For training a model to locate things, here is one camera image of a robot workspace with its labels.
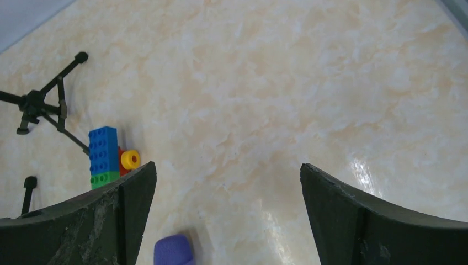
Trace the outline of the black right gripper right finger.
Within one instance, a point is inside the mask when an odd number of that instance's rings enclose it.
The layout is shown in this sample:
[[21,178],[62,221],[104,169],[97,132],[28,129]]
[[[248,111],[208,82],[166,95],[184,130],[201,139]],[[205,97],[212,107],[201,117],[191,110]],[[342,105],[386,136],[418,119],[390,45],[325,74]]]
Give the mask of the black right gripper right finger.
[[300,181],[322,264],[466,264],[467,223],[392,204],[304,163]]

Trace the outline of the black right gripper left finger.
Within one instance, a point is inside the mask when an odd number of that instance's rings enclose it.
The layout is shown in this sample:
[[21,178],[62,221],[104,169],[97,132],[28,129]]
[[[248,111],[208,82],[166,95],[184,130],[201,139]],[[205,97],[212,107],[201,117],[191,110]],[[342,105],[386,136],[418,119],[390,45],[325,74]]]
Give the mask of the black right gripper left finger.
[[2,264],[135,264],[157,183],[154,162],[64,202],[1,219]]

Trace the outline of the purple microphone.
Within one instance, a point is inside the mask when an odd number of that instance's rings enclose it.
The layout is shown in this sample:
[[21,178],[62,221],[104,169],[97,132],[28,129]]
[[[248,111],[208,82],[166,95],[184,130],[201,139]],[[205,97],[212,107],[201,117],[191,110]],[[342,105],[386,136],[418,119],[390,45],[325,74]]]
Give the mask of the purple microphone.
[[154,246],[154,265],[195,265],[195,258],[185,235],[177,234],[158,240]]

